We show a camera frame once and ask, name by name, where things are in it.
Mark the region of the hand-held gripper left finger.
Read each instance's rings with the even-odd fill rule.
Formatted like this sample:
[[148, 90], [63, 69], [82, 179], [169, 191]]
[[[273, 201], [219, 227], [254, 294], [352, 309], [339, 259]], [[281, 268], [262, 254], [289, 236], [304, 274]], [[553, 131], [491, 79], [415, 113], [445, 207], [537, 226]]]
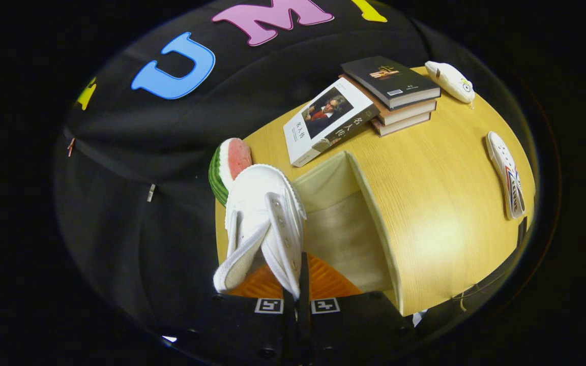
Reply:
[[295, 301], [267, 265], [207, 300], [179, 333], [179, 349], [214, 365], [293, 365]]

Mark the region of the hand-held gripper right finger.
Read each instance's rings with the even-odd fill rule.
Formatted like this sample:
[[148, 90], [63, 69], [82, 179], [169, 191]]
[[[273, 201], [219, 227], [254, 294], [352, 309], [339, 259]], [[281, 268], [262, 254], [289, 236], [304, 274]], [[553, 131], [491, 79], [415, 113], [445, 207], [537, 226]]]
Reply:
[[411, 317], [380, 290], [311, 298], [308, 257], [302, 255], [298, 347], [302, 365], [393, 365], [418, 347]]

